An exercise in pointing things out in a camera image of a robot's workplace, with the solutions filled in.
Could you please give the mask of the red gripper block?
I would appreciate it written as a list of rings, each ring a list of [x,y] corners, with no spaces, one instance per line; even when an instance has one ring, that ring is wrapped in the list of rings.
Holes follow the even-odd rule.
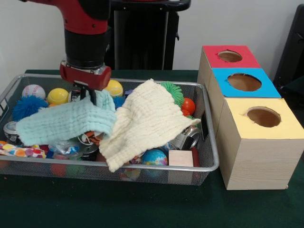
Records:
[[[111,73],[111,68],[106,65],[93,70],[72,67],[67,61],[61,61],[60,63],[60,75],[62,79],[73,84],[83,85],[80,89],[80,100],[86,97],[89,88],[90,100],[93,105],[96,105],[95,90],[102,91],[107,87]]]

